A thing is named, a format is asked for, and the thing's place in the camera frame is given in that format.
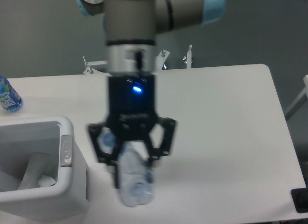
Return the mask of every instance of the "silver metal cylinder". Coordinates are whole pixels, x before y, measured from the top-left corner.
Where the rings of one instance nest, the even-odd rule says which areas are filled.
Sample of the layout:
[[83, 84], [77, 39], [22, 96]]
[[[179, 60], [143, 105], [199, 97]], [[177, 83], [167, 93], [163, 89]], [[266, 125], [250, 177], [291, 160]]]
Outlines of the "silver metal cylinder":
[[[105, 0], [108, 72], [137, 75], [154, 71], [155, 0]], [[141, 69], [136, 55], [141, 54]]]
[[142, 72], [151, 73], [155, 70], [155, 51], [153, 45], [112, 45], [108, 47], [108, 73], [112, 75], [138, 75], [135, 54], [142, 52]]

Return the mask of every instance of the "black cable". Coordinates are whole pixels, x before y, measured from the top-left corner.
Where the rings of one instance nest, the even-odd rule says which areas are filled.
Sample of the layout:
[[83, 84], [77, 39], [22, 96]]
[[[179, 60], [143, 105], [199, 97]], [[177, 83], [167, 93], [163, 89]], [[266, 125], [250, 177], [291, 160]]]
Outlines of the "black cable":
[[174, 12], [172, 7], [172, 0], [166, 0], [168, 14], [169, 14], [169, 30], [171, 31], [174, 28]]

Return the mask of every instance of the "plastic water bottle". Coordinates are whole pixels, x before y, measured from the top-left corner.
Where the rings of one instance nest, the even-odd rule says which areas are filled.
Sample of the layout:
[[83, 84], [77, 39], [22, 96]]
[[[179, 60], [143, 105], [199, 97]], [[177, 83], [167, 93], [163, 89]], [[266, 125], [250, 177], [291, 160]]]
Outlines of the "plastic water bottle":
[[128, 207], [146, 205], [153, 200], [154, 172], [146, 167], [146, 161], [130, 145], [125, 146], [119, 157], [119, 195]]
[[[116, 137], [109, 129], [103, 130], [98, 138], [101, 150], [112, 153]], [[134, 149], [130, 142], [125, 142], [118, 158], [119, 196], [125, 206], [146, 205], [153, 200], [154, 172]]]
[[23, 101], [8, 79], [0, 75], [0, 105], [9, 112], [18, 111]]

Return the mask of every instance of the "light blue joint cover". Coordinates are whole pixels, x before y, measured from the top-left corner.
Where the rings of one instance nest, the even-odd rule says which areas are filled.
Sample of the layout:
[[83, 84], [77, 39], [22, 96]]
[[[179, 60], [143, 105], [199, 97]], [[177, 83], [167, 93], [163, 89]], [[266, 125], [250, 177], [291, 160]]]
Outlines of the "light blue joint cover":
[[224, 13], [226, 0], [204, 0], [201, 25], [217, 21]]
[[80, 11], [82, 12], [82, 14], [83, 14], [84, 16], [91, 16], [91, 15], [87, 12], [87, 10], [83, 7], [83, 5], [82, 5], [82, 3], [81, 3], [81, 0], [76, 0], [76, 1], [77, 1], [77, 4], [78, 4], [79, 9], [80, 9]]

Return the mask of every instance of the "bottle label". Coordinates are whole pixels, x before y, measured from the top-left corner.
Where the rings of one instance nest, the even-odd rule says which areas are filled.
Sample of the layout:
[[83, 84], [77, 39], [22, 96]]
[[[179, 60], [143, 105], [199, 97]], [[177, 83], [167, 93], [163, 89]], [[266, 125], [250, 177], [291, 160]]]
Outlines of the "bottle label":
[[7, 88], [5, 92], [0, 94], [0, 104], [7, 110], [12, 110], [18, 107], [20, 103], [20, 96], [12, 87]]

